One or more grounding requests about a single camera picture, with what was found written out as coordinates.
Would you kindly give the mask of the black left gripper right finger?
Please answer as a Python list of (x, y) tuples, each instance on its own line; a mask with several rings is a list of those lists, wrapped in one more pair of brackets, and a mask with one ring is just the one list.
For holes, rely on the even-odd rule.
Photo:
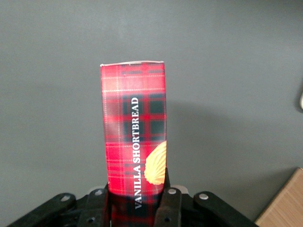
[(172, 187), (165, 170), (164, 191), (154, 218), (155, 227), (256, 227), (253, 221), (212, 192), (191, 197)]

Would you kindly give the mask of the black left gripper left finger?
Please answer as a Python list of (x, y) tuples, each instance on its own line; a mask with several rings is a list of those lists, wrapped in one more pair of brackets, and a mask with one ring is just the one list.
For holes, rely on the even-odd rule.
[(108, 227), (108, 186), (96, 188), (80, 199), (60, 193), (15, 220), (10, 227)]

